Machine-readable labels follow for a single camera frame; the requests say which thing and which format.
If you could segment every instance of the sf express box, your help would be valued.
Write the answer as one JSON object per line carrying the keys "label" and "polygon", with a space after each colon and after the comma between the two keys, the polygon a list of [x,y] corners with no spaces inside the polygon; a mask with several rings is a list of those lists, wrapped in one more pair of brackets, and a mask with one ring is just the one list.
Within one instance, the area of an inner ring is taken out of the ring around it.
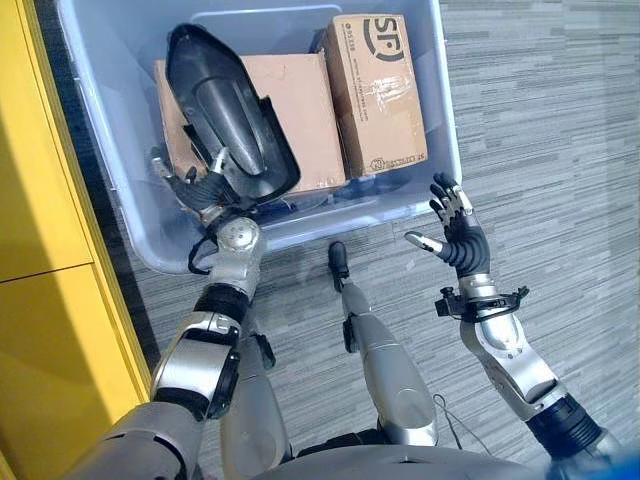
{"label": "sf express box", "polygon": [[321,42],[350,178],[427,159],[402,15],[338,15]]}

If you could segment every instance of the gray carpet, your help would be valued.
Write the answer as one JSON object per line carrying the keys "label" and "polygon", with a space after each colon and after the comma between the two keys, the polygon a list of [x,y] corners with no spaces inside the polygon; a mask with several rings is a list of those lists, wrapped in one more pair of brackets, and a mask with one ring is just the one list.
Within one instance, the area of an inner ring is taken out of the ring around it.
{"label": "gray carpet", "polygon": [[[640,8],[629,1],[442,4],[464,186],[488,233],[502,290],[527,284],[520,312],[532,345],[623,443],[638,438],[638,135]],[[92,200],[151,365],[204,283],[146,269],[112,210],[86,135],[48,2],[39,2],[61,97]],[[439,236],[435,215],[342,239],[354,279],[406,345],[433,392],[496,455],[546,454],[489,385],[455,321],[436,317],[455,275],[402,239]],[[370,428],[375,411],[358,356],[344,352],[328,239],[268,256],[253,312],[278,364],[271,372],[294,450]],[[441,422],[441,445],[454,446]],[[221,476],[217,424],[201,453]],[[463,445],[481,448],[462,429]]]}

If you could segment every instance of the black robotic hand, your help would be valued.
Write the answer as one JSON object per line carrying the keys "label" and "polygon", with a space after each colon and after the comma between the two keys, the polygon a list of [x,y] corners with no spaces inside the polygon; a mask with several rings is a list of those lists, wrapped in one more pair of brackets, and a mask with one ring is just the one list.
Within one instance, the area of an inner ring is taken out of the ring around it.
{"label": "black robotic hand", "polygon": [[407,232],[404,238],[455,267],[458,278],[488,274],[489,244],[467,195],[444,173],[434,175],[433,179],[435,183],[430,189],[439,201],[431,200],[429,205],[440,218],[448,243],[413,231]]}

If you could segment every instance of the cardboard box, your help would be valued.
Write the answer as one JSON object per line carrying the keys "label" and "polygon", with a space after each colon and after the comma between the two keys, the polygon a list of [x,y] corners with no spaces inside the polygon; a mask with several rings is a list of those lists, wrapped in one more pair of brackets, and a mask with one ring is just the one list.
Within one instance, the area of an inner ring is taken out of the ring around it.
{"label": "cardboard box", "polygon": [[178,102],[165,76],[165,61],[157,60],[154,64],[154,75],[162,114],[162,130],[167,144],[169,158],[176,176],[184,179],[189,169],[196,167],[196,178],[207,174],[207,166],[193,151],[191,140],[182,129],[187,120],[182,115]]}
{"label": "cardboard box", "polygon": [[426,160],[402,15],[338,15],[321,46],[350,178]]}
{"label": "cardboard box", "polygon": [[[300,181],[290,193],[344,185],[346,177],[324,53],[241,58],[258,95],[271,98],[300,167]],[[186,121],[164,77],[164,61],[156,62],[156,81],[165,140],[176,172],[186,173],[191,165],[199,172],[202,162],[182,130]]]}

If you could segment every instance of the metal bracket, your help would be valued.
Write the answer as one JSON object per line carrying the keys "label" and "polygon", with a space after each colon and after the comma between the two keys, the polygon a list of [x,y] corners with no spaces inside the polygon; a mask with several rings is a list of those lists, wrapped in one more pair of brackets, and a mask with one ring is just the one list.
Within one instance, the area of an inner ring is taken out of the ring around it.
{"label": "metal bracket", "polygon": [[[453,317],[467,323],[479,323],[517,311],[520,308],[520,301],[529,294],[529,289],[524,286],[511,294],[471,299],[454,295],[453,287],[444,287],[440,293],[442,293],[442,299],[435,302],[439,317]],[[499,308],[500,311],[488,315],[478,315],[481,311],[496,308]]]}

